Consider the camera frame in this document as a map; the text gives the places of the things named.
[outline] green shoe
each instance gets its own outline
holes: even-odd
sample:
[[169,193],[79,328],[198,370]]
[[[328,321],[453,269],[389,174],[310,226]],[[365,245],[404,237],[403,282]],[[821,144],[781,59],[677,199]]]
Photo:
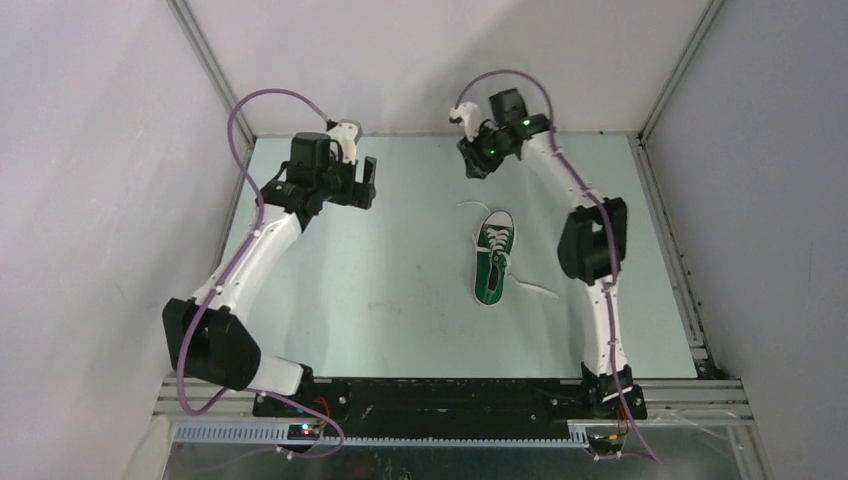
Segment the green shoe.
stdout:
[[513,243],[515,223],[512,216],[503,210],[489,215],[475,233],[477,271],[474,277],[474,298],[477,303],[491,306],[501,300]]

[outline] shoelace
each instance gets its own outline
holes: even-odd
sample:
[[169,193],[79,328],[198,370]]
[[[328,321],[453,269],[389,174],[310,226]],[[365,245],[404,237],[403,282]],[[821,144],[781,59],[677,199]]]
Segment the shoelace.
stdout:
[[[492,211],[489,210],[489,207],[486,206],[485,203],[478,202],[477,200],[468,200],[456,204],[457,207],[460,207],[462,205],[480,205],[481,207],[486,209],[486,213],[488,213],[489,215],[492,214]],[[471,234],[471,243],[474,245],[475,251],[483,253],[494,252],[503,255],[503,257],[506,259],[506,267],[504,267],[504,272],[506,273],[507,278],[512,279],[512,281],[517,283],[519,287],[526,288],[527,290],[532,290],[534,292],[541,293],[542,295],[547,295],[549,297],[559,299],[559,295],[556,292],[548,290],[545,287],[533,283],[522,282],[521,280],[515,278],[515,275],[509,273],[509,267],[512,264],[512,258],[510,258],[508,253],[503,251],[504,248],[506,248],[507,241],[509,241],[508,231],[497,230],[489,227],[486,229],[486,237],[489,243],[489,248],[477,245],[477,241],[479,240],[477,237],[477,230],[475,230],[474,233]]]

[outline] wall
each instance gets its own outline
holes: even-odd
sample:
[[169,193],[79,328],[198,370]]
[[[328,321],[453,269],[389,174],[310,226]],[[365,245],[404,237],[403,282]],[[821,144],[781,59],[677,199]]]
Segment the wall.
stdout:
[[226,112],[166,2],[0,4],[0,470],[118,478],[214,261]]
[[649,150],[779,479],[844,478],[848,4],[728,2]]
[[[462,87],[506,67],[541,79],[561,130],[641,128],[707,0],[190,3],[239,96],[292,88],[367,132],[453,133]],[[486,102],[492,85],[469,98]],[[538,100],[516,79],[494,85]],[[320,126],[293,100],[246,111],[259,134]]]

